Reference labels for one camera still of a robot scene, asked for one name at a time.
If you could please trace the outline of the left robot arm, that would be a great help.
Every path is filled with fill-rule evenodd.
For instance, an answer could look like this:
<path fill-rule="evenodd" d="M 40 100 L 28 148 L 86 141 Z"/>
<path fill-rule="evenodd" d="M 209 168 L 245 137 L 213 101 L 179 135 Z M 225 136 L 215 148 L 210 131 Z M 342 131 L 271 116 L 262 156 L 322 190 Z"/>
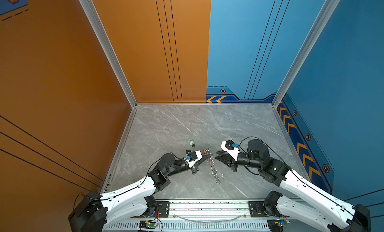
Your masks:
<path fill-rule="evenodd" d="M 154 215 L 157 207 L 154 194 L 171 183 L 169 177 L 188 170 L 196 174 L 199 166 L 209 158 L 209 155 L 202 155 L 201 151 L 188 151 L 182 159 L 167 153 L 155 161 L 137 182 L 112 192 L 88 193 L 68 217 L 71 230 L 103 232 L 125 219 Z"/>

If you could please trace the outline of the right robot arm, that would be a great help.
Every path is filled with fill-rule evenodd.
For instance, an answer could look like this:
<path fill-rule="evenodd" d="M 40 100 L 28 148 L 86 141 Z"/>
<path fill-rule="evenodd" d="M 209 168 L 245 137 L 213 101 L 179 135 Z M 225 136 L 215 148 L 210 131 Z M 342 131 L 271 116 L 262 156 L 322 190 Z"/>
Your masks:
<path fill-rule="evenodd" d="M 236 172 L 238 166 L 256 168 L 267 182 L 284 189 L 305 204 L 296 203 L 272 191 L 263 202 L 269 217 L 290 217 L 321 232 L 370 232 L 371 213 L 361 204 L 351 205 L 306 180 L 285 162 L 270 156 L 269 146 L 260 139 L 248 142 L 247 151 L 232 140 L 223 141 L 216 159 Z"/>

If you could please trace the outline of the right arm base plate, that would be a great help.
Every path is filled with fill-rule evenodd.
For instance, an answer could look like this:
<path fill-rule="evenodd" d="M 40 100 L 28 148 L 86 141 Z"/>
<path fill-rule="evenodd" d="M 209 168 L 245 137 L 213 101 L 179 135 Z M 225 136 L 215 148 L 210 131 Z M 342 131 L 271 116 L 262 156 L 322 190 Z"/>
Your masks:
<path fill-rule="evenodd" d="M 262 201 L 250 201 L 248 206 L 252 218 L 281 217 L 275 205 Z"/>

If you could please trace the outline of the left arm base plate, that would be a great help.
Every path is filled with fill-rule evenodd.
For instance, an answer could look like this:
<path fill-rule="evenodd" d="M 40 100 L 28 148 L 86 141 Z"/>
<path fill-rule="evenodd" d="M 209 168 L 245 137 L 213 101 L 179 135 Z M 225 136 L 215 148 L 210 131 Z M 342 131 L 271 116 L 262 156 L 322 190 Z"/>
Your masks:
<path fill-rule="evenodd" d="M 170 212 L 170 202 L 160 201 L 152 203 L 148 206 L 147 210 L 144 212 L 144 217 L 150 218 L 168 218 Z"/>

